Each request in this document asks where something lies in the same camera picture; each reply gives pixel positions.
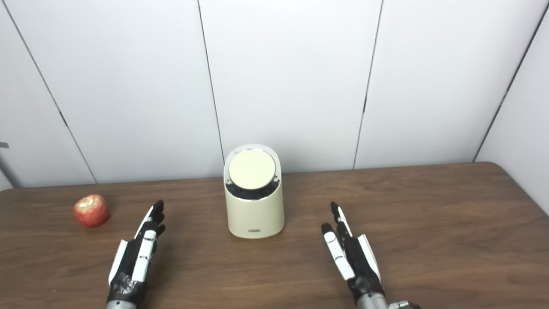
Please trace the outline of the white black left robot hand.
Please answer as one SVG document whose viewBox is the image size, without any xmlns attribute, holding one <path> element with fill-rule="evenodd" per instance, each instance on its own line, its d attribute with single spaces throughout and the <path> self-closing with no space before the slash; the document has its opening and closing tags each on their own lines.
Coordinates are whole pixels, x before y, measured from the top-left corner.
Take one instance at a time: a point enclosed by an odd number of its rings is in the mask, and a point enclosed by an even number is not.
<svg viewBox="0 0 549 309">
<path fill-rule="evenodd" d="M 108 309 L 139 309 L 148 291 L 149 266 L 157 250 L 157 240 L 166 230 L 163 200 L 147 211 L 135 236 L 121 240 L 108 276 Z"/>
</svg>

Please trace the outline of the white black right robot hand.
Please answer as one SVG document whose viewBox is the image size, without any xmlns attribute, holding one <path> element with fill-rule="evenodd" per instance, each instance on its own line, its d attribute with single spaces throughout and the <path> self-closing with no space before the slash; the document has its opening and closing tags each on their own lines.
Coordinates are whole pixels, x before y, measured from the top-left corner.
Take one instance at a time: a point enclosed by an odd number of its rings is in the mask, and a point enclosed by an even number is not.
<svg viewBox="0 0 549 309">
<path fill-rule="evenodd" d="M 331 213 L 336 224 L 321 225 L 323 239 L 343 280 L 348 285 L 354 300 L 364 295 L 386 295 L 379 267 L 365 234 L 354 236 L 342 208 L 331 202 Z"/>
</svg>

